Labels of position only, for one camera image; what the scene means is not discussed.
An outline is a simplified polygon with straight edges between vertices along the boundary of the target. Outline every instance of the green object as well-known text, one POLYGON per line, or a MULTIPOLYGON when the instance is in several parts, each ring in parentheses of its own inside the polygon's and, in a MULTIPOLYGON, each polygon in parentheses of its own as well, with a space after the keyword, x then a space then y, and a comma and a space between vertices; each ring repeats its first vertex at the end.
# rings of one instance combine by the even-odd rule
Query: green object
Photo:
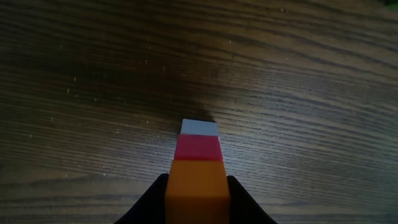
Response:
POLYGON ((388 5, 387 7, 389 7, 390 9, 398 10, 398 3, 388 5))

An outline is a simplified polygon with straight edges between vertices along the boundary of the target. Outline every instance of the wood grain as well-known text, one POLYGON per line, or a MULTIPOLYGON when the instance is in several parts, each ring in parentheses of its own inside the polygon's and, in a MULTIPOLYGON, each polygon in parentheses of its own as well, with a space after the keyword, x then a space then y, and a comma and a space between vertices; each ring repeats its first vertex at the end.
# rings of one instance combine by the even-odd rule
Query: wood grain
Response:
POLYGON ((112 223, 182 118, 278 223, 397 223, 398 12, 376 0, 1 0, 0 223, 112 223))

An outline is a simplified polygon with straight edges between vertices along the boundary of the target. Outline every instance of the pink block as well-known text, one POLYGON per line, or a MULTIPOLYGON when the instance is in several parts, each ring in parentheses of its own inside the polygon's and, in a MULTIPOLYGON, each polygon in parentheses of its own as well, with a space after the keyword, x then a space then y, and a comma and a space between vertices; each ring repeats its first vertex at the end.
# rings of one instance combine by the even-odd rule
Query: pink block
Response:
POLYGON ((180 134, 175 148, 176 160, 222 161, 218 136, 180 134))

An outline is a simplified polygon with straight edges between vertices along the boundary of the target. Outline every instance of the wooden surface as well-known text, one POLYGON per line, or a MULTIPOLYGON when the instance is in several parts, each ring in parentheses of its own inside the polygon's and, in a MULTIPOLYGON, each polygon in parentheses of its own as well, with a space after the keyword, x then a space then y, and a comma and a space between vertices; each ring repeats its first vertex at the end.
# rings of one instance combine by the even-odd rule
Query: wooden surface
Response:
POLYGON ((398 223, 398 11, 1 0, 0 223, 112 223, 182 118, 278 223, 398 223))

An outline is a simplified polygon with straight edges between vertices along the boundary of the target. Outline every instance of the wooden table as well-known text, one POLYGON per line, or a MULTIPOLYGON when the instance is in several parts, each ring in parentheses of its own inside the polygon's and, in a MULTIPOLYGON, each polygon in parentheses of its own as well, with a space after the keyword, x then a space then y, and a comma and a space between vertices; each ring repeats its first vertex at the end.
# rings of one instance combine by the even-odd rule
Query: wooden table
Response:
POLYGON ((183 118, 278 223, 397 223, 397 40, 376 0, 2 0, 0 223, 116 221, 183 118))

